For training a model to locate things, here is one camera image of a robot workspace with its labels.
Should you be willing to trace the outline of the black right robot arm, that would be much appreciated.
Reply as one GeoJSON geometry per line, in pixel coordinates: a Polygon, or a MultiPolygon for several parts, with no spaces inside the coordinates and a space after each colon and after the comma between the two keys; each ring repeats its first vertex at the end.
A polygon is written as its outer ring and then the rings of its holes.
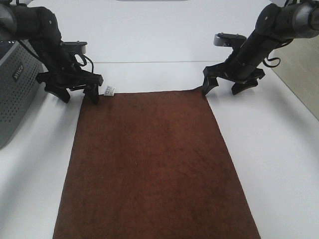
{"type": "Polygon", "coordinates": [[[231,47],[229,57],[220,64],[203,70],[202,94],[218,86],[217,78],[234,83],[234,95],[255,87],[265,76],[258,66],[268,66],[269,54],[290,44],[296,38],[314,38],[319,34],[319,2],[302,0],[286,2],[283,7],[274,3],[266,6],[258,16],[254,31],[249,37],[239,34],[218,33],[214,45],[231,47]]]}

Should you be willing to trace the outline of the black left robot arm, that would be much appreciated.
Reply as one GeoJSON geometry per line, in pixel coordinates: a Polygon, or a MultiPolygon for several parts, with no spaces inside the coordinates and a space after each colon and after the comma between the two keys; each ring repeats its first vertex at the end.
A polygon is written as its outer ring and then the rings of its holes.
{"type": "Polygon", "coordinates": [[[45,91],[63,102],[70,100],[70,91],[83,90],[92,103],[99,101],[103,77],[83,70],[92,60],[85,56],[85,41],[64,42],[55,14],[45,7],[28,7],[16,1],[0,2],[0,38],[14,40],[40,61],[47,72],[36,76],[45,84],[45,91]]]}

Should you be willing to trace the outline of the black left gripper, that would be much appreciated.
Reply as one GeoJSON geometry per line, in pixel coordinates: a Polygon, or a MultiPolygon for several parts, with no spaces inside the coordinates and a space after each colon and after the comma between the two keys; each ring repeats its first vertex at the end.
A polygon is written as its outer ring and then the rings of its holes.
{"type": "Polygon", "coordinates": [[[70,91],[84,90],[83,93],[92,103],[99,102],[98,88],[103,84],[102,75],[94,73],[93,61],[84,54],[72,54],[74,61],[71,62],[71,69],[75,73],[68,73],[65,68],[55,68],[50,66],[51,71],[39,73],[36,76],[38,83],[45,83],[50,86],[45,86],[44,90],[53,94],[64,103],[68,103],[70,95],[66,89],[70,91]]]}

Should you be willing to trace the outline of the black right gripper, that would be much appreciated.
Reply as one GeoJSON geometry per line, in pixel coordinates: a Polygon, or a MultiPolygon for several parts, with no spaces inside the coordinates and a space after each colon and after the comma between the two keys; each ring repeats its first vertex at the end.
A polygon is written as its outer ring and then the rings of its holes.
{"type": "Polygon", "coordinates": [[[231,88],[233,95],[258,86],[256,79],[262,79],[265,76],[264,70],[258,68],[264,59],[263,47],[241,47],[233,50],[225,62],[204,68],[202,94],[207,95],[219,86],[217,77],[235,82],[231,88]]]}

